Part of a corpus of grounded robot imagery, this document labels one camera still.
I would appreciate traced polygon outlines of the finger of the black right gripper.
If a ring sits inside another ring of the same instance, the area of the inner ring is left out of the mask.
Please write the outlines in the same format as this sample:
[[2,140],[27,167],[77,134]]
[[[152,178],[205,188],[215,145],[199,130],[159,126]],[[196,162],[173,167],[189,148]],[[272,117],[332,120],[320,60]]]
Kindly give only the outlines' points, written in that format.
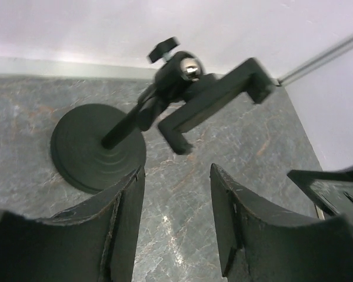
[[353,166],[334,172],[291,170],[287,176],[327,216],[353,215]]

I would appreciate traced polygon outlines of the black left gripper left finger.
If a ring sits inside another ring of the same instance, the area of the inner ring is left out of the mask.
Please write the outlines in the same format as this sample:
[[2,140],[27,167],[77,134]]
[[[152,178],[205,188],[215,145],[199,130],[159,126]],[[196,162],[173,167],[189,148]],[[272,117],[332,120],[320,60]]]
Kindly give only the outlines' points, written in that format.
[[139,167],[50,218],[0,210],[0,281],[131,281],[144,191]]

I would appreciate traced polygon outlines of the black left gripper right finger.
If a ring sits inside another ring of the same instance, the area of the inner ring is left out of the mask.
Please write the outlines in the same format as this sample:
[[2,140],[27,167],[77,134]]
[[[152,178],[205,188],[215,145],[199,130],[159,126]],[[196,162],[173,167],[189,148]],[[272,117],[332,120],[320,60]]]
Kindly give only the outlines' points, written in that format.
[[210,169],[212,209],[228,281],[353,281],[353,215],[316,219]]

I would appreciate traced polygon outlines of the black phone stand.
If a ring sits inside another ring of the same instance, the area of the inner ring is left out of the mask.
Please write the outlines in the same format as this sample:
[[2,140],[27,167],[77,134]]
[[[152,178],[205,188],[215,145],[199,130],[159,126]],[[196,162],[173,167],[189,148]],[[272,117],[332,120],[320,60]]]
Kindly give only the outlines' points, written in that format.
[[96,194],[144,167],[143,133],[157,125],[177,155],[192,151],[185,134],[246,93],[256,105],[275,83],[255,58],[248,58],[221,78],[206,73],[201,61],[176,51],[168,38],[149,53],[151,63],[163,59],[152,83],[125,113],[113,106],[90,103],[67,112],[52,132],[50,151],[58,173],[80,191]]

